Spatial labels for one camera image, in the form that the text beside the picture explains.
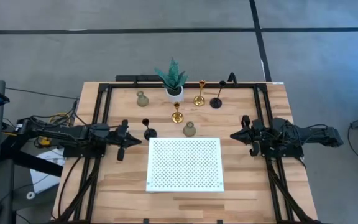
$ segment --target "white paper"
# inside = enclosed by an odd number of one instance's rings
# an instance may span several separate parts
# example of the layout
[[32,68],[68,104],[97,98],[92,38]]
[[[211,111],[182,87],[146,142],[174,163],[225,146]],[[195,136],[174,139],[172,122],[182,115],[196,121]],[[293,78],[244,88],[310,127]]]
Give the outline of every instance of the white paper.
[[[51,151],[41,153],[37,157],[63,166],[65,164],[65,160],[63,159],[62,155],[63,155],[63,149],[53,149]],[[60,182],[60,177],[44,174],[42,172],[38,172],[33,169],[30,169],[30,174],[31,174],[32,183],[34,185],[34,192],[36,194],[43,192],[44,190],[49,189],[54,185],[59,184]]]

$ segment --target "small vase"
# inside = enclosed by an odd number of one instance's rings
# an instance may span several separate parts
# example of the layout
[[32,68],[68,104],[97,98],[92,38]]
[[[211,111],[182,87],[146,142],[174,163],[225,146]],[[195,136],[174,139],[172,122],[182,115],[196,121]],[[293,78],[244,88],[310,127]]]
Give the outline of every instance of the small vase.
[[183,86],[181,86],[180,88],[181,88],[181,92],[176,96],[172,96],[171,94],[169,94],[168,90],[165,89],[165,92],[167,93],[169,101],[174,103],[174,102],[183,102],[185,100],[185,89],[183,89]]
[[186,123],[186,126],[183,128],[183,134],[187,137],[192,137],[196,134],[196,128],[192,121]]
[[149,104],[149,99],[143,94],[142,91],[138,91],[138,92],[136,93],[136,95],[137,95],[137,101],[136,101],[136,103],[137,103],[139,106],[143,107],[143,106],[147,106],[147,105]]

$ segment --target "gold candlestick holder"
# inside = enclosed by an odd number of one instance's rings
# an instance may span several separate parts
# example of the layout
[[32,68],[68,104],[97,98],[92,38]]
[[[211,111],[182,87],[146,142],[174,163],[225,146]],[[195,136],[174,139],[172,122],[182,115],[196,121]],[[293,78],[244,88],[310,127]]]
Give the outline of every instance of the gold candlestick holder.
[[175,107],[175,109],[176,109],[177,111],[172,114],[172,121],[173,121],[174,123],[178,124],[178,123],[180,123],[180,122],[183,121],[183,114],[182,114],[181,112],[178,112],[179,106],[180,106],[180,104],[179,104],[178,102],[175,102],[175,103],[173,104],[173,106]]
[[193,100],[193,102],[194,102],[194,104],[195,104],[196,106],[203,106],[203,105],[205,104],[205,99],[204,99],[204,97],[201,96],[201,93],[202,93],[202,91],[203,91],[203,88],[204,88],[204,86],[205,86],[205,83],[206,83],[205,80],[200,80],[200,81],[199,81],[199,84],[200,84],[200,94],[199,94],[198,96],[194,97],[194,100]]

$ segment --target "white pot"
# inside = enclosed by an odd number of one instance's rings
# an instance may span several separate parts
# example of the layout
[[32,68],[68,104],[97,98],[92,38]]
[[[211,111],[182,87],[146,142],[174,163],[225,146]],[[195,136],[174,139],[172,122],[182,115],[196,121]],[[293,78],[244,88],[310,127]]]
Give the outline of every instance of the white pot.
[[185,90],[183,89],[183,86],[181,86],[180,88],[181,88],[181,92],[177,96],[172,96],[171,94],[168,93],[168,90],[165,89],[165,92],[167,93],[169,101],[174,103],[174,102],[183,102],[185,100]]

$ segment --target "potted plant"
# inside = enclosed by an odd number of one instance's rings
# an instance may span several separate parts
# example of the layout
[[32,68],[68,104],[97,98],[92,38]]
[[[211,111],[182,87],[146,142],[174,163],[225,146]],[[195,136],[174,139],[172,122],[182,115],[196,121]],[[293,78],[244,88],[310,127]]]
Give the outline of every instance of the potted plant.
[[179,74],[178,64],[171,59],[168,74],[155,68],[155,72],[161,77],[166,93],[172,103],[182,102],[185,99],[183,85],[186,83],[187,75],[185,71]]

